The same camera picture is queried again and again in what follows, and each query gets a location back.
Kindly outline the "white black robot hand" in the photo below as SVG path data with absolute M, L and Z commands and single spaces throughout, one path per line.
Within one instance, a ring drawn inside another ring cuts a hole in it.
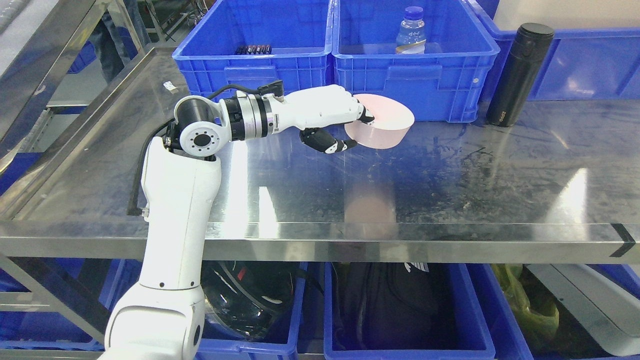
M 300 141 L 324 154 L 344 152 L 358 143 L 353 139 L 337 139 L 325 129 L 359 121 L 368 125 L 374 114 L 342 86 L 332 84 L 301 89 L 286 96 L 263 96 L 272 112 L 273 135 L 289 128 L 299 130 Z

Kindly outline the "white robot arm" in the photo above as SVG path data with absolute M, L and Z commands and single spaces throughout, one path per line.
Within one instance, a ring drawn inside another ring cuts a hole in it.
M 234 284 L 230 267 L 206 268 L 205 232 L 222 180 L 217 158 L 233 141 L 279 129 L 284 86 L 231 84 L 235 95 L 181 98 L 173 118 L 151 133 L 137 175 L 148 234 L 139 278 L 112 310 L 102 360 L 192 360 L 206 325 L 227 337 L 263 338 L 278 312 Z

